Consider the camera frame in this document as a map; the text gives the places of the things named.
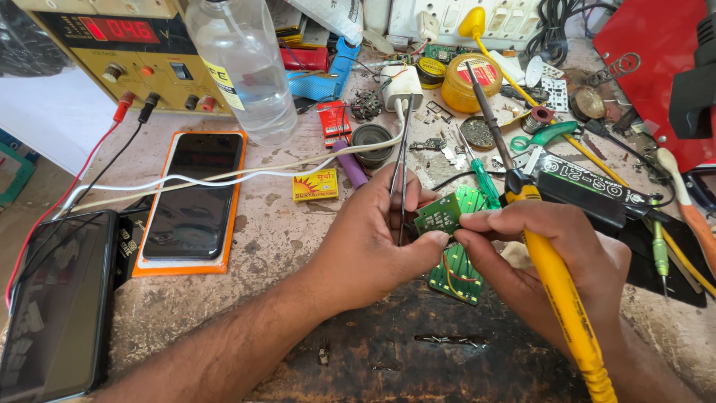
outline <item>metal coil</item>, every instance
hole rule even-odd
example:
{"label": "metal coil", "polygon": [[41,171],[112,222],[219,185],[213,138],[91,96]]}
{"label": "metal coil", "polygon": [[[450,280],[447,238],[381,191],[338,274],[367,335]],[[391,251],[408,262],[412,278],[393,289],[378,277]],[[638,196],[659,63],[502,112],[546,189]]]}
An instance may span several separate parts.
{"label": "metal coil", "polygon": [[586,82],[592,87],[598,87],[605,82],[610,82],[623,77],[630,72],[636,71],[642,64],[642,59],[636,53],[626,53],[624,56],[614,60],[609,66],[590,75]]}
{"label": "metal coil", "polygon": [[536,106],[532,108],[529,115],[522,120],[522,130],[528,134],[537,133],[539,129],[547,126],[552,121],[553,115],[553,111],[543,106]]}

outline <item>white adapter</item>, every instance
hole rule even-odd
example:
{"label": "white adapter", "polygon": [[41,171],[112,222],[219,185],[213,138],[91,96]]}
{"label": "white adapter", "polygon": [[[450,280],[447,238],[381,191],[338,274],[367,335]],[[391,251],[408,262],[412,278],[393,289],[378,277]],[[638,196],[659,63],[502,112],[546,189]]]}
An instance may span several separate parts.
{"label": "white adapter", "polygon": [[440,30],[440,22],[427,11],[421,11],[417,15],[417,35],[423,41],[436,43],[437,32]]}
{"label": "white adapter", "polygon": [[388,77],[397,76],[383,88],[385,110],[395,112],[395,100],[406,100],[410,94],[415,94],[412,99],[412,109],[417,110],[420,108],[422,105],[422,88],[420,87],[420,79],[417,77],[415,66],[386,66],[383,67],[380,74],[381,85],[388,80]]}

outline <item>yellow plug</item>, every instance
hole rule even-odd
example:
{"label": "yellow plug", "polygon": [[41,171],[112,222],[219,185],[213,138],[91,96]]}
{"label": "yellow plug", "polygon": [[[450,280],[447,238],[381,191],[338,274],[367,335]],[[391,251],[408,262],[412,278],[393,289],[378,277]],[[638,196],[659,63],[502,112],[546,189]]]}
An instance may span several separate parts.
{"label": "yellow plug", "polygon": [[473,38],[479,42],[480,37],[485,33],[485,9],[475,7],[465,16],[458,27],[458,34],[461,37]]}

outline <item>sim tray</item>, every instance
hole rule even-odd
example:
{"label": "sim tray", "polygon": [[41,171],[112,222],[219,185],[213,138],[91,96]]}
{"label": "sim tray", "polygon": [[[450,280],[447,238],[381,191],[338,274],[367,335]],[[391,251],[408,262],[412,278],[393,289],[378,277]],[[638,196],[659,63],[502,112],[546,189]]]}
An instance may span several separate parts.
{"label": "sim tray", "polygon": [[426,107],[430,112],[432,112],[432,113],[436,113],[436,114],[439,113],[439,114],[441,114],[441,115],[442,115],[442,119],[443,119],[446,123],[450,123],[450,122],[453,121],[453,119],[455,119],[455,115],[453,115],[452,113],[450,113],[449,110],[447,110],[447,109],[443,108],[442,106],[438,105],[435,101],[430,101],[430,102],[428,102],[425,107]]}

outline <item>hand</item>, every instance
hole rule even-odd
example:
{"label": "hand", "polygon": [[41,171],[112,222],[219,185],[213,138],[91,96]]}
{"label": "hand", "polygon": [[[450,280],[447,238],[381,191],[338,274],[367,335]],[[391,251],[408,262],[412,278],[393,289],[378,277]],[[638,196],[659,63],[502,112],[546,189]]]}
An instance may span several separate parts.
{"label": "hand", "polygon": [[[396,246],[402,187],[396,189],[391,201],[394,167],[394,163],[383,167],[343,203],[321,247],[299,271],[311,276],[311,283],[318,286],[335,313],[369,305],[435,267],[448,243],[447,234],[431,231],[410,245]],[[402,184],[401,178],[399,171],[397,183]],[[408,171],[406,212],[439,198],[439,194],[423,189],[417,176]]]}
{"label": "hand", "polygon": [[567,264],[600,347],[622,343],[619,301],[632,254],[623,243],[596,233],[579,208],[517,201],[502,210],[463,214],[460,225],[455,238],[475,269],[528,326],[567,357],[571,354],[536,270],[511,267],[490,241],[519,240],[523,229],[549,238]]}

